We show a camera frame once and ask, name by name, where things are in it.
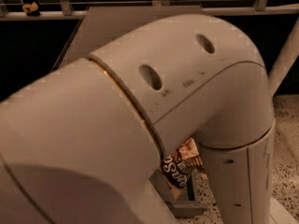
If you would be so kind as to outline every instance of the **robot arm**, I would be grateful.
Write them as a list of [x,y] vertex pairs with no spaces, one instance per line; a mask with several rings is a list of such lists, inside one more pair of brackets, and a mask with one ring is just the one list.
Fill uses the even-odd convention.
[[183,15],[6,100],[0,152],[4,172],[53,223],[176,223],[149,178],[193,136],[224,223],[267,224],[273,129],[251,41],[225,21]]

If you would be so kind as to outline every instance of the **snack bag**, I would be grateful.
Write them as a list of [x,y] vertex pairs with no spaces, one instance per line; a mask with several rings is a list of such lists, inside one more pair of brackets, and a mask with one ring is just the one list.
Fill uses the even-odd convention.
[[199,151],[192,138],[183,143],[167,159],[161,161],[159,170],[164,175],[174,200],[178,199],[194,169],[200,172],[204,170]]

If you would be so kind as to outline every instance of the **speckled floor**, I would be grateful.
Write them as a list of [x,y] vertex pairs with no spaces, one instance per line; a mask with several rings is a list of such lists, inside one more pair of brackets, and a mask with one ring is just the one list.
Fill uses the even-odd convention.
[[[276,96],[273,99],[276,113],[272,195],[299,222],[299,95]],[[195,175],[199,202],[207,210],[199,217],[179,219],[180,224],[221,224],[221,215],[208,182]]]

